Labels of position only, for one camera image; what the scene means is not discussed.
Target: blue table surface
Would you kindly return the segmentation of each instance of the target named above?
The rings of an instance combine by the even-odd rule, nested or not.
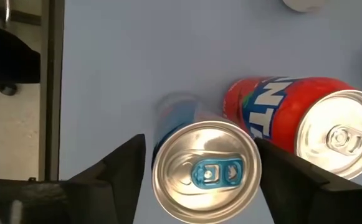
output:
[[[257,75],[335,77],[362,90],[362,0],[311,14],[279,0],[67,0],[62,75],[60,178],[145,133],[135,223],[180,223],[151,189],[157,100],[190,91],[220,112],[229,85]],[[226,223],[273,223],[262,192]]]

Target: soda can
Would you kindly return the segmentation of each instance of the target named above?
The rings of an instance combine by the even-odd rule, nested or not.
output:
[[[362,173],[362,91],[333,78],[259,77],[226,93],[224,116],[340,177]]]
[[[152,184],[161,206],[186,223],[219,223],[246,208],[261,178],[252,138],[193,95],[169,95],[158,108]]]

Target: red object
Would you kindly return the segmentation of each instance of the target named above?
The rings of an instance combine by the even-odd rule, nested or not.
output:
[[[231,86],[222,109],[252,137],[294,153],[298,125],[311,106],[330,93],[352,89],[334,78],[246,78]]]

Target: blue pull tab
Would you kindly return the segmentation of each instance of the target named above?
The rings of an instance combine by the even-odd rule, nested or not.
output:
[[[243,161],[233,159],[204,159],[194,165],[192,182],[200,189],[235,187],[241,184]]]

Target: can lid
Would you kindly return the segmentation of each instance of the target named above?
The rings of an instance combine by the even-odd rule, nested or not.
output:
[[[326,0],[283,0],[283,2],[297,12],[313,12],[321,9]]]
[[[186,223],[219,223],[242,211],[261,178],[255,142],[225,121],[202,121],[173,134],[152,170],[161,206]]]
[[[316,102],[297,132],[296,154],[340,177],[362,173],[362,91],[342,90]]]

